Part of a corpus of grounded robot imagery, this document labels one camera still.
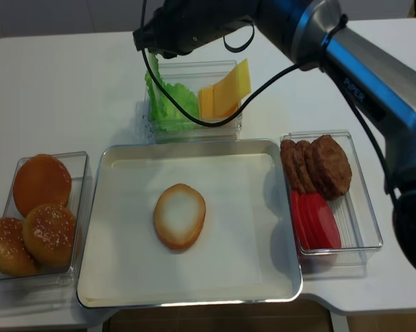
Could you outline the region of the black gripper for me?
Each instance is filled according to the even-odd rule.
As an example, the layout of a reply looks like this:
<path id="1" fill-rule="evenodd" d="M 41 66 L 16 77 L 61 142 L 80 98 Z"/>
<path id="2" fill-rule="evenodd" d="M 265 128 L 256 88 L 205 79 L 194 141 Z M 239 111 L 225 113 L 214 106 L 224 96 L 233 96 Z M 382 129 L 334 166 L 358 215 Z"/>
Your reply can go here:
<path id="1" fill-rule="evenodd" d="M 149 21 L 146 4 L 142 2 L 140 27 L 133 32 L 136 50 L 174 58 L 208 44 L 199 1 L 165 1 Z"/>

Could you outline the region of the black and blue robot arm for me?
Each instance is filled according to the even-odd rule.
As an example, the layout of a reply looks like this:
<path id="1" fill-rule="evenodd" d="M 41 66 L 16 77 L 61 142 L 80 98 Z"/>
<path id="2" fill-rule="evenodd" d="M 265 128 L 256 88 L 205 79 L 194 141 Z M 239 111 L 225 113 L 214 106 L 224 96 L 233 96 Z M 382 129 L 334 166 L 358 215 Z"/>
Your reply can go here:
<path id="1" fill-rule="evenodd" d="M 170 59 L 248 25 L 292 69 L 320 68 L 363 130 L 382 134 L 386 148 L 377 156 L 395 236 L 416 269 L 416 71 L 349 29 L 338 1 L 165 1 L 133 39 L 140 52 Z"/>

